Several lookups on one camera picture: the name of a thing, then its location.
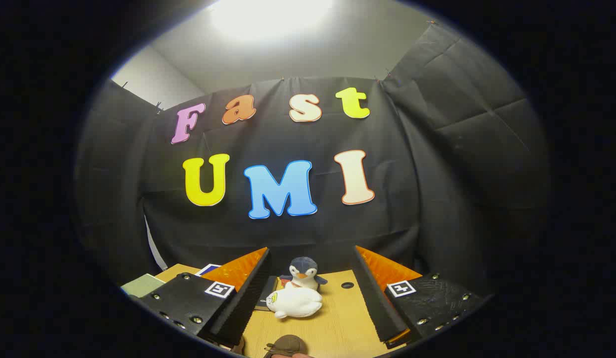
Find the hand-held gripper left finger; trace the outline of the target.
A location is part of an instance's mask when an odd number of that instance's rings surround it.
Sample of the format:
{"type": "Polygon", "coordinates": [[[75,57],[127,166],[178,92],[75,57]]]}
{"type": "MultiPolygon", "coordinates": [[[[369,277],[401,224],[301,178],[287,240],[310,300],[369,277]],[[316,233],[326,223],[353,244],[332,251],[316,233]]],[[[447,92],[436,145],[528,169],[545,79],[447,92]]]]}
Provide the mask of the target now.
{"type": "Polygon", "coordinates": [[[270,273],[267,247],[203,275],[181,272],[138,304],[172,328],[199,339],[236,345],[253,315],[270,273]]]}

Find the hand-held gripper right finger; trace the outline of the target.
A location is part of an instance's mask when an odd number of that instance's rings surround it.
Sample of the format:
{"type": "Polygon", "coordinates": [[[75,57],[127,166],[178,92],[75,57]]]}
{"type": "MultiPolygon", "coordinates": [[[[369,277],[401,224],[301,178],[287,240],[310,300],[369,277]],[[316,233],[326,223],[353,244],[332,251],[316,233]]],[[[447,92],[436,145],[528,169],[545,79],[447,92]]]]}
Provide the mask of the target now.
{"type": "Polygon", "coordinates": [[[438,335],[486,303],[437,272],[421,274],[360,246],[351,265],[378,338],[389,349],[438,335]]]}

